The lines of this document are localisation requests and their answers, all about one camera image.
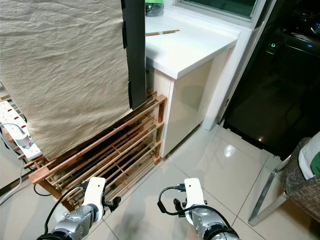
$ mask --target white cabinet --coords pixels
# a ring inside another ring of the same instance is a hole
[[[227,54],[228,51],[221,53],[179,79],[157,69],[148,70],[153,81],[149,85],[153,85],[158,95],[167,97],[160,148],[162,158],[204,120]]]

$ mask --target chair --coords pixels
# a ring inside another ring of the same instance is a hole
[[[320,176],[315,176],[306,180],[299,167],[299,152],[309,140],[310,138],[303,138],[298,143],[293,153],[271,172],[250,215],[248,223],[251,226],[254,227],[260,223],[287,199],[291,199],[307,214],[320,222]],[[259,213],[275,176],[282,170],[284,170],[284,175],[281,182],[284,186],[284,192],[273,203]]]

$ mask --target white countertop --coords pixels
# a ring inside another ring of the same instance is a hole
[[[189,17],[165,11],[163,16],[146,17],[145,32],[180,30],[176,33],[145,37],[146,63],[168,76],[179,79],[215,56],[232,48],[237,37],[190,23]]]

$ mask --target beige cloth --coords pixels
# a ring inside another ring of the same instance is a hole
[[[119,0],[1,0],[0,80],[54,159],[130,110]]]

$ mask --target window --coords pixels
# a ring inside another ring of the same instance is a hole
[[[223,20],[254,27],[266,0],[175,0],[175,5]]]

